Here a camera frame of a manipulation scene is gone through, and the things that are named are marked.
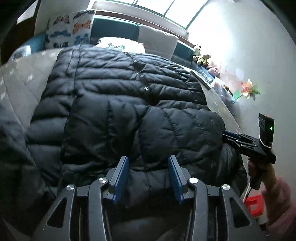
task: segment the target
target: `white pillow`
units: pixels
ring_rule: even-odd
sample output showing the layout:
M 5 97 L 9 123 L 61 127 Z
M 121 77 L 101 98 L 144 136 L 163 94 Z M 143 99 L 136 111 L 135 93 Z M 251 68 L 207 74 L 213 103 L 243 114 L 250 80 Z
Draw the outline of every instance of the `white pillow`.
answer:
M 88 44 L 96 9 L 83 10 L 50 18 L 45 34 L 45 49 Z
M 129 53 L 145 53 L 143 44 L 125 38 L 103 37 L 99 39 L 96 47 L 112 48 Z
M 141 25 L 137 41 L 144 44 L 146 53 L 156 54 L 171 60 L 177 46 L 178 37 Z

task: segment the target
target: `plush toy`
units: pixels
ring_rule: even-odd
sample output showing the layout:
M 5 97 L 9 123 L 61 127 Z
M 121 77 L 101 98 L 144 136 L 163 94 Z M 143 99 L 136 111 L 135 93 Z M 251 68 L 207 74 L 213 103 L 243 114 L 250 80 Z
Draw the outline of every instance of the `plush toy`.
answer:
M 201 45 L 195 45 L 193 49 L 194 49 L 194 55 L 192 59 L 194 62 L 197 62 L 197 58 L 198 56 L 200 56 Z
M 203 55 L 202 57 L 200 57 L 199 59 L 198 59 L 198 61 L 196 62 L 198 65 L 203 65 L 205 68 L 209 65 L 209 63 L 208 63 L 208 59 L 211 57 L 211 55 L 209 55 L 209 54 L 206 54 L 206 55 Z
M 208 73 L 210 73 L 212 76 L 216 76 L 217 78 L 220 78 L 220 73 L 218 72 L 218 69 L 216 67 L 208 66 Z

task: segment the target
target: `metal screw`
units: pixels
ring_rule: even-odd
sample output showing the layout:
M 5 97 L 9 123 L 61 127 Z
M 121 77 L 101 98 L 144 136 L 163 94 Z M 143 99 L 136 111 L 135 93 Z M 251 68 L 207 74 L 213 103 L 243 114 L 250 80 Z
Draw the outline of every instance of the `metal screw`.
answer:
M 66 189 L 67 189 L 68 191 L 72 191 L 74 188 L 75 188 L 75 187 L 74 187 L 73 184 L 70 184 L 70 185 L 68 185 L 68 186 L 66 187 Z
M 105 183 L 107 181 L 107 178 L 105 178 L 105 177 L 101 177 L 100 179 L 99 179 L 99 182 L 100 183 Z
M 198 179 L 195 178 L 195 177 L 191 177 L 191 178 L 189 179 L 189 181 L 190 181 L 191 183 L 197 183 L 197 182 L 198 182 Z
M 223 188 L 224 190 L 229 190 L 229 189 L 230 189 L 230 186 L 229 186 L 228 184 L 223 184 L 223 185 L 222 185 L 222 188 Z

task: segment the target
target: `pink sleeve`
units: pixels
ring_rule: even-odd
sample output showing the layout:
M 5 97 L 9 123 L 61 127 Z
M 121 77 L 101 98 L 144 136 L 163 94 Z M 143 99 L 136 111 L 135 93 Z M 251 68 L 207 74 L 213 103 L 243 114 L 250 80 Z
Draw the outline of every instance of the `pink sleeve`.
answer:
M 296 217 L 296 203 L 291 200 L 289 185 L 278 177 L 271 190 L 262 192 L 267 212 L 267 229 L 271 234 L 283 235 Z

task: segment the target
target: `red plastic object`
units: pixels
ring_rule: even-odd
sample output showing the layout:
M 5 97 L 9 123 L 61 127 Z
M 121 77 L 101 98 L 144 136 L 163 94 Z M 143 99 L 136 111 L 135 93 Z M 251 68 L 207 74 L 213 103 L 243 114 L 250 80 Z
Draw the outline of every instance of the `red plastic object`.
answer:
M 248 197 L 244 203 L 254 218 L 257 218 L 263 214 L 264 211 L 264 201 L 262 195 L 257 195 L 253 197 Z M 251 211 L 251 206 L 256 205 L 256 209 Z

